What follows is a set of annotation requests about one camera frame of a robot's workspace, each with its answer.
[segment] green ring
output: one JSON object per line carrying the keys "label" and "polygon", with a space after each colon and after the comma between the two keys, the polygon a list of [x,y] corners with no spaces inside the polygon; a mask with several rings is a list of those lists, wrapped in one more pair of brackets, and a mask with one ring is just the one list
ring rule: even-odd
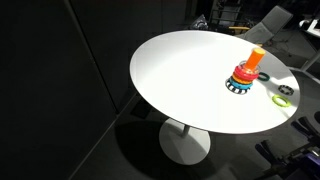
{"label": "green ring", "polygon": [[258,76],[258,79],[259,79],[260,81],[269,81],[270,76],[269,76],[267,73],[260,72],[260,73],[259,73],[259,76]]}
{"label": "green ring", "polygon": [[[286,104],[281,104],[281,103],[278,101],[278,99],[282,99],[284,102],[286,102]],[[289,100],[288,98],[286,98],[286,97],[280,96],[279,94],[274,95],[274,96],[272,97],[272,101],[273,101],[276,105],[278,105],[278,106],[280,106],[280,107],[289,107],[289,106],[291,106],[290,100]]]}

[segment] dark floor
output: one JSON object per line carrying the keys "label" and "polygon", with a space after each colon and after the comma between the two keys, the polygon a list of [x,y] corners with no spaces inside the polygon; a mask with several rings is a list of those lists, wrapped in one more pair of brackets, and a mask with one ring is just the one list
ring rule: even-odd
{"label": "dark floor", "polygon": [[[294,56],[298,56],[296,61],[292,61],[292,56],[287,56],[286,51],[282,50],[278,51],[278,57],[291,63],[290,65],[303,63],[306,57],[299,55],[298,51],[295,53]],[[140,97],[135,96],[70,179],[247,180],[258,177],[270,165],[256,152],[256,143],[270,140],[279,155],[307,143],[304,136],[290,126],[292,120],[301,116],[307,116],[320,130],[320,125],[313,119],[314,112],[320,110],[320,85],[302,73],[293,73],[300,85],[301,102],[292,118],[276,128],[260,133],[230,135],[210,132],[211,149],[208,156],[192,166],[178,165],[162,152],[158,135],[161,124],[167,117],[152,108],[147,117],[141,118],[143,111],[141,114],[139,109],[134,109]]]}

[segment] table pedestal base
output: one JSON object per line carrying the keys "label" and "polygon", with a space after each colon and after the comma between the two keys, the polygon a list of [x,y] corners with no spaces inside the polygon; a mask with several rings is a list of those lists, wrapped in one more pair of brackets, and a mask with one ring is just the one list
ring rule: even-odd
{"label": "table pedestal base", "polygon": [[202,161],[208,154],[211,141],[207,131],[199,130],[168,119],[160,129],[160,145],[174,162],[192,165]]}

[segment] red ring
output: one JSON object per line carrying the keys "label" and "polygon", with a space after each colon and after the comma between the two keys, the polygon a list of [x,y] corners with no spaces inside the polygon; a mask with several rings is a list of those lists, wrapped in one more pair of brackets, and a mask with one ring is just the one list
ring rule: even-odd
{"label": "red ring", "polygon": [[247,81],[253,81],[259,77],[259,74],[247,74],[247,73],[243,72],[239,68],[239,66],[236,66],[236,68],[234,69],[234,73],[237,76],[239,76],[239,78],[241,78],[243,80],[247,80]]}

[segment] blue ring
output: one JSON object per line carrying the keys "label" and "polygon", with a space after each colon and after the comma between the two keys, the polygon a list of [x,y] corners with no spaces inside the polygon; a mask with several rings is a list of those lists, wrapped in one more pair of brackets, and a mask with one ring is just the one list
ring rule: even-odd
{"label": "blue ring", "polygon": [[249,89],[253,84],[250,83],[250,84],[240,84],[240,83],[237,83],[232,77],[230,77],[230,83],[236,87],[236,88],[239,88],[239,89],[242,89],[242,90],[246,90],[246,89]]}

